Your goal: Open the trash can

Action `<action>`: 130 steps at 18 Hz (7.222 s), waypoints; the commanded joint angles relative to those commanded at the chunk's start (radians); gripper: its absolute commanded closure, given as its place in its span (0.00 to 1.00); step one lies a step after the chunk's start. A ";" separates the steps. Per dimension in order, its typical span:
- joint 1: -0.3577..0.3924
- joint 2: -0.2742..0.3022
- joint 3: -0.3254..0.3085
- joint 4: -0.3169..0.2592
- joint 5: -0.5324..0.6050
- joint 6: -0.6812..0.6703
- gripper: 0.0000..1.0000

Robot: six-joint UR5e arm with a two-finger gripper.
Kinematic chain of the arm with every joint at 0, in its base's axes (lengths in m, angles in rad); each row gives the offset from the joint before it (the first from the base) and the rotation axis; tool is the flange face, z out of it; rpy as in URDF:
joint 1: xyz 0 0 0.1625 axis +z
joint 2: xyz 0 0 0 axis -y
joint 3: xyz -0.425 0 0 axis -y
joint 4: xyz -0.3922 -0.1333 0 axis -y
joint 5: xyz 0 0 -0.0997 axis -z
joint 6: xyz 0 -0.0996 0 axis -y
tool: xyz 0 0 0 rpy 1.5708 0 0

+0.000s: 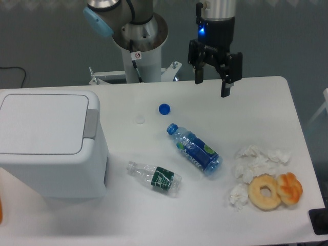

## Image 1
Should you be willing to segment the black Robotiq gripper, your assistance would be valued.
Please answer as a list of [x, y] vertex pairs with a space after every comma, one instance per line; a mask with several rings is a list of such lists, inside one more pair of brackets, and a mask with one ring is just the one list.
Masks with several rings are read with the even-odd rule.
[[233, 41], [235, 17], [208, 19], [196, 16], [197, 38], [189, 42], [188, 64], [195, 70], [195, 84], [203, 82], [203, 67], [216, 59], [216, 71], [222, 80], [221, 97], [230, 95], [234, 82], [242, 79], [243, 54], [227, 54]]

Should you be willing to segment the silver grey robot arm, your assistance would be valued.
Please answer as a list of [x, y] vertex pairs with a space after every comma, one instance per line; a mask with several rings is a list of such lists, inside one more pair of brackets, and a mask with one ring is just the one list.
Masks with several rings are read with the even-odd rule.
[[[242, 53], [231, 53], [235, 26], [235, 1], [198, 1], [195, 6], [197, 38], [189, 42], [188, 64], [196, 84], [203, 82], [205, 65], [215, 68], [222, 80], [221, 96], [242, 78]], [[161, 67], [161, 49], [168, 37], [166, 21], [153, 10], [152, 1], [87, 1], [83, 10], [90, 26], [101, 36], [112, 37], [121, 49], [126, 81], [171, 81], [173, 68]]]

